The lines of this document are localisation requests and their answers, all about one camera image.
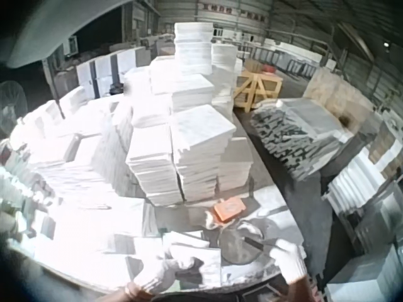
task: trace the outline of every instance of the window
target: window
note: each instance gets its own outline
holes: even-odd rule
[[[213,36],[222,36],[222,28],[214,28]]]

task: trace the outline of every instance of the ceiling beam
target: ceiling beam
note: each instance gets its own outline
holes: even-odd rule
[[[318,11],[324,11],[314,0],[307,0]]]
[[[299,9],[297,9],[297,7],[291,3],[289,3],[287,0],[279,0],[279,2],[284,3],[285,5],[287,5],[290,8],[293,8],[293,13],[298,13]],[[312,22],[312,24],[314,24],[316,27],[318,27],[318,29],[320,29],[321,31],[323,31],[324,33],[327,33],[327,30],[319,23],[316,22],[313,18],[306,16],[306,18]]]

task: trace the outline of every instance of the concrete floor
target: concrete floor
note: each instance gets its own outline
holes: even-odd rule
[[[279,98],[302,97],[307,80],[288,76],[280,71],[276,73],[283,78]],[[316,172],[304,181],[296,182],[254,135],[248,123],[249,115],[239,109],[236,109],[236,115],[247,130],[304,236],[310,275],[318,279],[319,288],[325,286],[355,256],[341,222],[330,204],[321,199],[321,192],[325,191],[324,185],[327,185],[332,176],[337,175],[345,163],[335,161],[331,169]]]

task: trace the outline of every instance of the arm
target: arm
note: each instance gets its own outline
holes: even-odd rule
[[[288,286],[288,302],[315,302],[308,277],[304,277]]]
[[[298,247],[278,239],[270,250],[270,257],[276,260],[281,274],[288,284],[289,302],[314,302],[314,297],[308,282],[307,268]]]
[[[143,270],[123,289],[97,299],[97,302],[145,302],[166,291],[175,282],[175,273],[191,268],[194,259],[153,260],[144,265]]]
[[[154,295],[146,293],[134,282],[130,282],[125,288],[118,289],[111,294],[98,298],[97,302],[132,302],[150,301]]]

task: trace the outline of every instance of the gloved hand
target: gloved hand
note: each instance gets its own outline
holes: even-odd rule
[[[186,260],[155,260],[145,263],[143,270],[133,282],[149,294],[159,294],[169,289],[175,282],[175,273],[190,269],[195,259]]]
[[[295,283],[307,276],[301,252],[294,243],[278,239],[275,247],[270,250],[270,257],[276,260],[276,265],[287,284]]]

